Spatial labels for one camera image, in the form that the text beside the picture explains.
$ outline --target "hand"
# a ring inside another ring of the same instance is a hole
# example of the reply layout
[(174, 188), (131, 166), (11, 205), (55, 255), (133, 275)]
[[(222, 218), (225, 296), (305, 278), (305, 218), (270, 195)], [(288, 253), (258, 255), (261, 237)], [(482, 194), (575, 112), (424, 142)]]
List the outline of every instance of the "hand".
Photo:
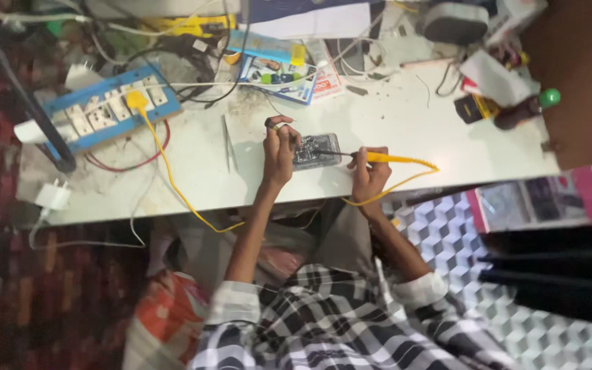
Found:
[[(361, 147), (358, 154), (347, 166), (350, 169), (357, 167), (353, 174), (351, 195), (353, 200), (358, 203), (380, 194), (392, 174), (387, 163), (370, 162), (371, 167), (367, 167), (367, 151), (388, 154), (387, 147)], [(360, 206), (360, 212), (370, 221), (383, 216), (383, 210), (378, 200)]]
[[(274, 124), (292, 123), (287, 116), (270, 117)], [(290, 125), (284, 124), (276, 132), (267, 128), (267, 138), (264, 139), (264, 179), (263, 182), (282, 189), (292, 179), (292, 157), (300, 147), (300, 134)]]

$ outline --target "cardboard box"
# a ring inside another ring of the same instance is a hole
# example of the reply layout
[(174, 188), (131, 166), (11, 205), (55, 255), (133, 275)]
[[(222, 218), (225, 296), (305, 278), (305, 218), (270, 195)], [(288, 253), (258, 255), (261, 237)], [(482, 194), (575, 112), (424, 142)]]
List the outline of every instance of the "cardboard box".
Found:
[[(310, 105), (317, 83), (317, 75), (309, 78), (304, 77), (315, 71), (317, 68), (310, 64), (295, 66), (247, 55), (243, 60), (241, 81), (262, 84), (262, 86), (253, 86), (253, 88), (300, 104)], [(293, 80), (298, 82), (282, 85)]]
[(499, 44), (517, 35), (547, 8), (547, 0), (497, 0), (497, 15), (490, 18), (485, 44)]

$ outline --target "yellow plug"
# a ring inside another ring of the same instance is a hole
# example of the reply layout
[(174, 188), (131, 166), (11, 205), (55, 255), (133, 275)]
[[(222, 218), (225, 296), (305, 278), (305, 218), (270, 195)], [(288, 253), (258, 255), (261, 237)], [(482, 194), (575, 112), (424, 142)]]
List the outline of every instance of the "yellow plug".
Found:
[(147, 105), (147, 99), (140, 91), (132, 91), (127, 93), (127, 106), (130, 109), (136, 109), (138, 113), (140, 113), (146, 121), (149, 121), (147, 118), (147, 112), (145, 111), (145, 106)]

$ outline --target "blue power strip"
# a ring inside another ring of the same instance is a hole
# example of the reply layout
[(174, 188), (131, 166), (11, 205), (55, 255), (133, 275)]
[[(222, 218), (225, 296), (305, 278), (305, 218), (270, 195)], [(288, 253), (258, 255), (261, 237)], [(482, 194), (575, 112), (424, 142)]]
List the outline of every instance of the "blue power strip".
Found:
[[(73, 107), (74, 105), (79, 105), (82, 109), (84, 109), (89, 103), (91, 103), (94, 97), (97, 97), (95, 99), (99, 99), (99, 102), (106, 101), (107, 99), (104, 96), (105, 93), (119, 91), (121, 86), (130, 85), (134, 82), (142, 81), (144, 78), (151, 76), (154, 76), (157, 81), (164, 81), (164, 79), (159, 76), (151, 66), (144, 66), (139, 69), (108, 78), (102, 82), (99, 82), (98, 84), (88, 86), (87, 88), (63, 95), (53, 101), (45, 103), (43, 105), (43, 109), (45, 110), (47, 116), (52, 119), (52, 117), (54, 117), (56, 114), (62, 114), (66, 109)], [(163, 90), (164, 95), (168, 101), (161, 105), (155, 106), (154, 109), (147, 112), (148, 118), (151, 122), (160, 121), (165, 117), (178, 113), (182, 109), (182, 106), (177, 101), (177, 98), (171, 89), (168, 87), (161, 89)], [(107, 104), (106, 107), (109, 112), (112, 111), (109, 104)], [(112, 116), (112, 120), (116, 122), (116, 124), (110, 125), (101, 130), (93, 130), (92, 133), (82, 135), (74, 141), (69, 141), (67, 144), (70, 148), (70, 151), (72, 153), (76, 153), (78, 151), (89, 149), (90, 147), (93, 147), (94, 145), (97, 145), (103, 141), (115, 138), (127, 131), (134, 130), (138, 126), (146, 125), (143, 116), (140, 114), (130, 114), (129, 118), (123, 121), (118, 120), (115, 114), (112, 114)], [(51, 155), (54, 156), (54, 158), (60, 159), (61, 156), (56, 151), (54, 146), (49, 143), (49, 141), (45, 143), (45, 146)]]

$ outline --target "red wire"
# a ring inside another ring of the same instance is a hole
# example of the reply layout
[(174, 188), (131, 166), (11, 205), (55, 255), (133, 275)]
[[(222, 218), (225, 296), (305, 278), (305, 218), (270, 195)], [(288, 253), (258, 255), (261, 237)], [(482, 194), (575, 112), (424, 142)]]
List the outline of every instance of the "red wire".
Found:
[[(166, 148), (169, 146), (169, 141), (170, 141), (170, 127), (169, 127), (168, 120), (164, 120), (164, 124), (166, 125), (166, 141), (164, 141), (164, 144), (161, 146), (161, 148), (163, 148), (164, 150), (166, 150)], [(99, 159), (97, 159), (94, 156), (93, 153), (86, 153), (86, 160), (88, 161), (88, 163), (94, 165), (98, 169), (103, 169), (104, 171), (109, 171), (109, 172), (126, 172), (126, 171), (130, 171), (130, 170), (133, 170), (133, 169), (137, 169), (140, 166), (144, 166), (145, 164), (148, 164), (148, 163), (154, 161), (155, 159), (157, 159), (158, 156), (161, 156), (161, 152), (160, 151), (158, 151), (155, 155), (153, 155), (152, 157), (148, 158), (144, 162), (141, 162), (139, 164), (135, 164), (134, 166), (125, 167), (125, 168), (122, 168), (122, 169), (116, 168), (116, 167), (111, 167), (111, 166), (108, 166), (106, 164), (103, 164)]]

